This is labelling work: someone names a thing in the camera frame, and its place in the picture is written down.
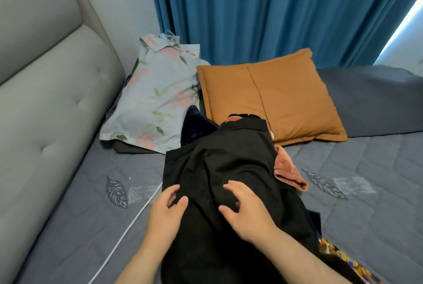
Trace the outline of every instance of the hand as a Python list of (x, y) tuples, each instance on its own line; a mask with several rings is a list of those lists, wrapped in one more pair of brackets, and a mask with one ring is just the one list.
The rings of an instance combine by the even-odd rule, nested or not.
[(279, 229), (270, 217), (262, 200), (244, 183), (229, 180), (223, 185), (239, 200), (239, 212), (220, 205), (219, 211), (236, 231), (240, 238), (252, 243), (258, 249), (266, 245)]
[(165, 189), (151, 207), (147, 233), (142, 246), (149, 247), (162, 260), (170, 248), (181, 225), (181, 218), (188, 206), (188, 197), (183, 196), (172, 206), (179, 185)]

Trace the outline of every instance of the pink garment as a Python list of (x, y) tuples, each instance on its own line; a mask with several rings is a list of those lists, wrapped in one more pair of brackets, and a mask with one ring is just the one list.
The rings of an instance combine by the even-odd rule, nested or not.
[(275, 159), (273, 175), (281, 182), (291, 185), (299, 191), (307, 191), (308, 184), (304, 178), (301, 177), (301, 174), (294, 166), (288, 153), (283, 149), (282, 146), (275, 146), (275, 150), (278, 155)]

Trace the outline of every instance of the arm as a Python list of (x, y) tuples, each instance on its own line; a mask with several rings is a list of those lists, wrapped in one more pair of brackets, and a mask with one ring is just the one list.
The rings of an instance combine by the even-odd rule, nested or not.
[(115, 284), (153, 283), (159, 264), (175, 239), (188, 206), (186, 196), (172, 206), (178, 189), (179, 185), (168, 187), (153, 204), (144, 241)]
[(239, 200), (239, 212), (223, 205), (219, 211), (242, 239), (266, 255), (288, 284), (351, 284), (281, 231), (262, 200), (248, 186), (230, 180), (223, 187)]

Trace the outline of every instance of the forearm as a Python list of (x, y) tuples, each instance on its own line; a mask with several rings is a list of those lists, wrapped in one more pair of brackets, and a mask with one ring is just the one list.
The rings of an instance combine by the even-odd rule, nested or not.
[(275, 265), (288, 284), (351, 284), (279, 229), (257, 247)]
[(115, 284), (152, 284), (162, 256), (143, 243)]

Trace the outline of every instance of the white cable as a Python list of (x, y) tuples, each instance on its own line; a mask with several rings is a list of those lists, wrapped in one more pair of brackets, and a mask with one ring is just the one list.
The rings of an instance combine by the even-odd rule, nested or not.
[(100, 274), (100, 272), (102, 271), (103, 267), (107, 264), (107, 262), (110, 260), (110, 257), (112, 256), (112, 254), (115, 252), (116, 248), (119, 246), (119, 244), (121, 243), (122, 239), (125, 237), (126, 233), (128, 233), (129, 229), (132, 227), (132, 225), (134, 225), (135, 221), (138, 219), (138, 217), (141, 215), (141, 213), (143, 212), (144, 208), (147, 207), (147, 205), (151, 202), (151, 200), (153, 199), (154, 196), (156, 196), (157, 192), (159, 191), (159, 189), (161, 188), (161, 185), (163, 184), (163, 182), (160, 183), (160, 185), (157, 187), (156, 191), (154, 192), (153, 196), (150, 197), (150, 199), (145, 203), (145, 205), (141, 208), (141, 210), (138, 212), (137, 216), (135, 216), (134, 220), (130, 223), (130, 225), (128, 226), (128, 228), (126, 229), (126, 231), (123, 233), (123, 235), (121, 236), (121, 238), (119, 238), (118, 242), (116, 243), (116, 245), (113, 247), (112, 251), (110, 252), (109, 256), (107, 256), (107, 259), (104, 261), (103, 265), (100, 267), (100, 269), (97, 271), (96, 275), (94, 275), (94, 277), (91, 279), (91, 281), (89, 281), (88, 284), (91, 284), (96, 277)]

